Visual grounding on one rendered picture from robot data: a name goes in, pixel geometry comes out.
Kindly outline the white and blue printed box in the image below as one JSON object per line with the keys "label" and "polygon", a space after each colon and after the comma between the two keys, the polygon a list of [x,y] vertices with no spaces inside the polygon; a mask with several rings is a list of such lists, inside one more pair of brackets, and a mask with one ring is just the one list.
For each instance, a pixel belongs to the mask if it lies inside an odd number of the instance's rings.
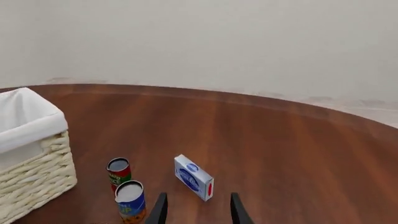
{"label": "white and blue printed box", "polygon": [[214,178],[189,158],[180,154],[174,158],[175,176],[203,201],[213,197]]}

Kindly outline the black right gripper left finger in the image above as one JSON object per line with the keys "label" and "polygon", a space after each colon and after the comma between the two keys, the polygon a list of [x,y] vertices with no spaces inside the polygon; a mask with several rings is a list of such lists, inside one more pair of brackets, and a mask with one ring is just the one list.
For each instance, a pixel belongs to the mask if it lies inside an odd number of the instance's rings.
{"label": "black right gripper left finger", "polygon": [[166,224],[168,212],[167,194],[162,192],[159,194],[157,201],[146,218],[146,224]]}

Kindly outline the white woven basket with liner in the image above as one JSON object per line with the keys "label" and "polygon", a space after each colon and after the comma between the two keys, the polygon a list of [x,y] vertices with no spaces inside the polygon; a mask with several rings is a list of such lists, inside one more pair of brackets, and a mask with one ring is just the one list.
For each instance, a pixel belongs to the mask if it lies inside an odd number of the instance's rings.
{"label": "white woven basket with liner", "polygon": [[76,184],[63,111],[27,87],[0,93],[0,224]]}

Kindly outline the red and green sauce tin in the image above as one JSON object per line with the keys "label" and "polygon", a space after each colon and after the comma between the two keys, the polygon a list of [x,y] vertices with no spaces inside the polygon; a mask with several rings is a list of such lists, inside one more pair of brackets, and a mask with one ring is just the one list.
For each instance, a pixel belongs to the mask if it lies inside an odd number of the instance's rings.
{"label": "red and green sauce tin", "polygon": [[117,187],[132,180],[130,163],[126,158],[119,157],[110,160],[106,166],[113,192]]}

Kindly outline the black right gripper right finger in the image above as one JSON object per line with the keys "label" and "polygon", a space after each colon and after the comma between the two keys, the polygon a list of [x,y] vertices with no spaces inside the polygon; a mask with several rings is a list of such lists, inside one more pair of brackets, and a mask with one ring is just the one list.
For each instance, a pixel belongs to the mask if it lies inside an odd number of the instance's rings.
{"label": "black right gripper right finger", "polygon": [[233,224],[254,224],[236,192],[231,193],[230,212]]}

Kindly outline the blue and orange soup tin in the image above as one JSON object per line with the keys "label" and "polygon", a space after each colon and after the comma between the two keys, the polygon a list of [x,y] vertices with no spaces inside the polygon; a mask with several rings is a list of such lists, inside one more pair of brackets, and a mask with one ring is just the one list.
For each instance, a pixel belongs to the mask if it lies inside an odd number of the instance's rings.
{"label": "blue and orange soup tin", "polygon": [[146,200],[144,186],[140,182],[129,180],[118,186],[115,202],[124,224],[140,224],[145,218]]}

